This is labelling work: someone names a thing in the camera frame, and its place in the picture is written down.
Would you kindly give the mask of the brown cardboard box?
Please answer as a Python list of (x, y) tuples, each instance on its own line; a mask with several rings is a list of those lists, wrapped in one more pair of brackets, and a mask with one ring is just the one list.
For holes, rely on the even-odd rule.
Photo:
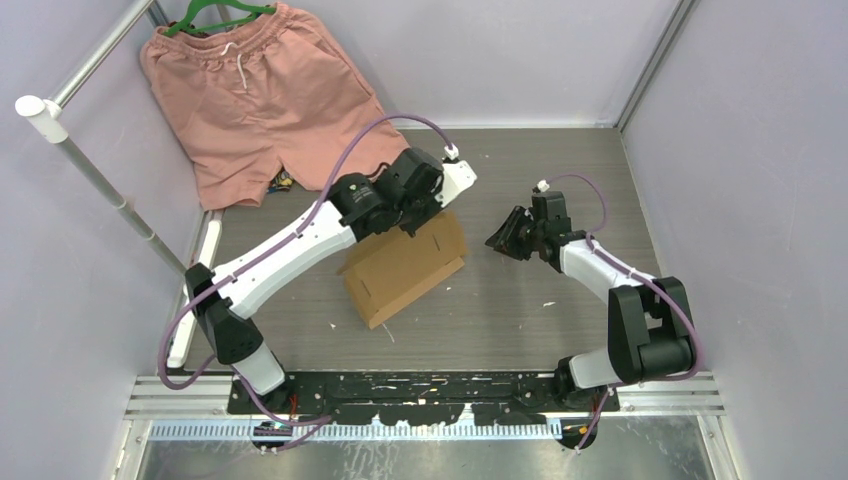
[(455, 274), (468, 253), (457, 215), (441, 212), (410, 236), (395, 227), (347, 254), (337, 274), (353, 306), (373, 330)]

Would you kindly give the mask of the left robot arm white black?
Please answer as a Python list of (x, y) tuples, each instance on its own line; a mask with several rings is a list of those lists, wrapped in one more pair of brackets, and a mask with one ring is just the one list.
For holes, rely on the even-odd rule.
[(265, 411), (285, 409), (291, 385), (253, 315), (278, 290), (337, 252), (393, 228), (414, 235), (476, 180), (455, 150), (437, 160), (407, 148), (372, 176), (339, 177), (303, 216), (248, 253), (213, 269), (191, 267), (189, 310), (215, 360), (234, 369)]

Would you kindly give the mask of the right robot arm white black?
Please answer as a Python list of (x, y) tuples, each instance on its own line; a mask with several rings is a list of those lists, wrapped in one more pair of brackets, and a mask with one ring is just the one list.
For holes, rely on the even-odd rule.
[(607, 308), (605, 347), (563, 358), (554, 371), (551, 391), (565, 409), (582, 409), (610, 386), (685, 378), (697, 370), (698, 347), (682, 282), (634, 269), (590, 233), (573, 229), (562, 193), (534, 193), (530, 206), (514, 207), (485, 244), (515, 260), (538, 256)]

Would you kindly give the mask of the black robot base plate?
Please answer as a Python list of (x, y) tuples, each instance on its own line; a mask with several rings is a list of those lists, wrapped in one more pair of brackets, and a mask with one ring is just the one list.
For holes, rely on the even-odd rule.
[(226, 407), (231, 415), (272, 412), (284, 427), (308, 427), (312, 436), (330, 424), (394, 426), (447, 425), (469, 419), (477, 426), (557, 422), (565, 448), (586, 448), (598, 433), (597, 412), (616, 412), (615, 390), (575, 404), (560, 403), (546, 371), (299, 371), (282, 389), (254, 404), (246, 386), (231, 383)]

